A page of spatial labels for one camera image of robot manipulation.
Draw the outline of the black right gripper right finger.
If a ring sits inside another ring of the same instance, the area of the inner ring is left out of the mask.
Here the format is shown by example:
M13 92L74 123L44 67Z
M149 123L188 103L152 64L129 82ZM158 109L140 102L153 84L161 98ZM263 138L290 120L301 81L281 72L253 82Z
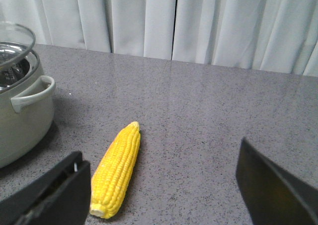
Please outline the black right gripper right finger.
M255 225L316 225L318 191L242 139L236 179Z

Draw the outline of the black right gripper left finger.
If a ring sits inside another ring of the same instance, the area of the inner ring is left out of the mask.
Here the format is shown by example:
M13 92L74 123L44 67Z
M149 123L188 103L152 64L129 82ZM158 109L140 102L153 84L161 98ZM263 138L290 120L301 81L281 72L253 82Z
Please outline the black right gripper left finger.
M75 151L0 203L2 225L82 225L91 197L90 163Z

